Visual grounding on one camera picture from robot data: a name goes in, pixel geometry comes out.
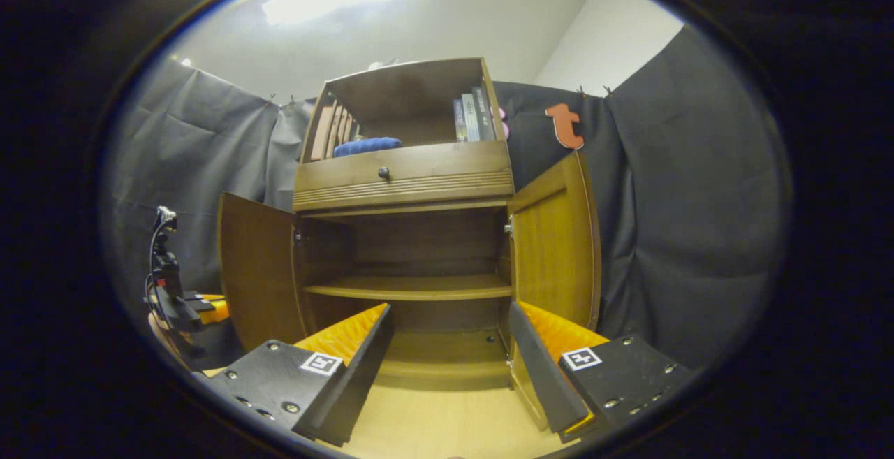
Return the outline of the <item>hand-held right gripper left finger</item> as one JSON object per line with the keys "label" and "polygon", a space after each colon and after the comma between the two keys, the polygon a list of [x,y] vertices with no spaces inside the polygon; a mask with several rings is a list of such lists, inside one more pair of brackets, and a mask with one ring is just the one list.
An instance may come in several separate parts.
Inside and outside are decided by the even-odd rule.
{"label": "hand-held right gripper left finger", "polygon": [[305,338],[278,330],[250,335],[242,357],[192,377],[256,425],[341,446],[351,440],[392,340],[392,306],[378,303]]}

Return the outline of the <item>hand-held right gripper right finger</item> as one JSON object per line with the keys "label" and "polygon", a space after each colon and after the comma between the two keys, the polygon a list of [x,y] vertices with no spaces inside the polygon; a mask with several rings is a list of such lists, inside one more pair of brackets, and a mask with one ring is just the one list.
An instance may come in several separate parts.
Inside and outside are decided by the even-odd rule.
{"label": "hand-held right gripper right finger", "polygon": [[635,335],[610,340],[524,302],[511,303],[508,322],[512,373],[563,442],[641,421],[692,379],[689,367]]}

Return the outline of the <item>wooden cabinet door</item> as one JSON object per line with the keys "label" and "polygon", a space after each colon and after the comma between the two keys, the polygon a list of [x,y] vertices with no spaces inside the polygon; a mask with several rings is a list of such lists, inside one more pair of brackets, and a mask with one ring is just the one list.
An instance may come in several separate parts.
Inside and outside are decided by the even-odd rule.
{"label": "wooden cabinet door", "polygon": [[240,344],[293,344],[306,326],[295,281],[293,212],[223,192],[217,217],[221,291]]}
{"label": "wooden cabinet door", "polygon": [[[572,152],[514,195],[507,205],[511,241],[513,302],[547,312],[595,331],[601,299],[599,218],[587,166]],[[507,322],[510,377],[534,424],[545,418],[512,373],[516,347]]]}

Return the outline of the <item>wooden double-door shoe cabinet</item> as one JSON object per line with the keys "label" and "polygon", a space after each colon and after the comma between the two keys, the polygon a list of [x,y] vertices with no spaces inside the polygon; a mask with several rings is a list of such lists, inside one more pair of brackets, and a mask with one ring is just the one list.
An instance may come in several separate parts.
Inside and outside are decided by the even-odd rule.
{"label": "wooden double-door shoe cabinet", "polygon": [[[327,81],[313,109],[297,168],[333,159],[337,146],[366,138],[398,138],[403,147],[457,142],[453,100],[472,93],[475,86],[488,94],[496,140],[508,148],[483,59],[411,62]],[[295,281],[305,337],[368,307],[389,303],[393,340],[384,357],[383,382],[402,388],[512,388],[506,337],[512,296],[383,302],[317,296],[304,290],[306,285],[349,275],[496,274],[512,286],[507,205],[528,183],[518,188],[512,165],[511,170],[515,192],[502,198],[302,212],[293,211],[291,198],[287,211],[297,217]]]}

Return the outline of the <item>wooden inner shelf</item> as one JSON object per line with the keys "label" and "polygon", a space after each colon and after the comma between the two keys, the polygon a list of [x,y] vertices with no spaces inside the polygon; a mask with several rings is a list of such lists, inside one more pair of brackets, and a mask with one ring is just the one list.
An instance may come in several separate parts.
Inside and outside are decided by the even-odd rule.
{"label": "wooden inner shelf", "polygon": [[512,286],[496,274],[435,275],[435,277],[384,277],[349,275],[328,283],[310,284],[317,296],[398,300],[399,302],[451,302],[510,297]]}

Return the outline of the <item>black backdrop cloth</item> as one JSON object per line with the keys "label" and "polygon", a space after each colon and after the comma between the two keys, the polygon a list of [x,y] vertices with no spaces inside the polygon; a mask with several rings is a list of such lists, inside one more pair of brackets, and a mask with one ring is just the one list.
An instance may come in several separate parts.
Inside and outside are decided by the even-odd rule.
{"label": "black backdrop cloth", "polygon": [[[610,95],[495,81],[515,184],[562,159],[545,116],[582,119],[603,240],[599,329],[638,334],[699,369],[757,319],[782,260],[791,185],[772,116],[705,35],[683,27]],[[275,105],[214,75],[164,62],[125,106],[98,195],[103,252],[140,318],[159,205],[178,214],[187,284],[217,290],[221,192],[286,210],[315,99]]]}

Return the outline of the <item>blue folded cloth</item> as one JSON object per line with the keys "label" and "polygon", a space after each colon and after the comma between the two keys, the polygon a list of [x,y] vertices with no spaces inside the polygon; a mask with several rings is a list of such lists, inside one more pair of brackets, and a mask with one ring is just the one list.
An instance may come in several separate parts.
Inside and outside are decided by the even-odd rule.
{"label": "blue folded cloth", "polygon": [[398,138],[391,137],[375,137],[366,138],[366,140],[354,140],[345,142],[333,150],[333,157],[339,159],[344,156],[352,156],[352,154],[364,154],[381,150],[393,150],[393,148],[402,148],[402,141]]}

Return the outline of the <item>wooden ribbed drawer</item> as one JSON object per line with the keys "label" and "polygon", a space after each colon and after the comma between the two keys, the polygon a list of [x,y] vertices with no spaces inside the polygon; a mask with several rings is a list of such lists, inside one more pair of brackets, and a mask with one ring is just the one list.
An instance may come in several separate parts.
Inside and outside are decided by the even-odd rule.
{"label": "wooden ribbed drawer", "polygon": [[[390,181],[377,176],[390,169]],[[502,198],[515,192],[504,141],[393,148],[299,165],[293,211]]]}

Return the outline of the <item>grey-spined book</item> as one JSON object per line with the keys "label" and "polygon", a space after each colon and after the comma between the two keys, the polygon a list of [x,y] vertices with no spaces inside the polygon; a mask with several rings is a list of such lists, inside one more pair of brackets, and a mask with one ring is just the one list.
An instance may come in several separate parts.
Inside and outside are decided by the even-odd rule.
{"label": "grey-spined book", "polygon": [[472,93],[463,93],[461,103],[465,115],[465,125],[467,130],[467,141],[479,142],[481,140],[481,131],[479,130],[478,112]]}

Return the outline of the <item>black-spined book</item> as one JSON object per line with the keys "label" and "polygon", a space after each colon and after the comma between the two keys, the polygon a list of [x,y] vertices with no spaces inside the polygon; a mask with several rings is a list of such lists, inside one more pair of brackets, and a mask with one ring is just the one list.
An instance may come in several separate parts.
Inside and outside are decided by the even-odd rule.
{"label": "black-spined book", "polygon": [[472,96],[475,103],[476,118],[478,118],[479,140],[496,140],[494,117],[492,117],[488,94],[486,94],[482,86],[475,86],[472,87]]}

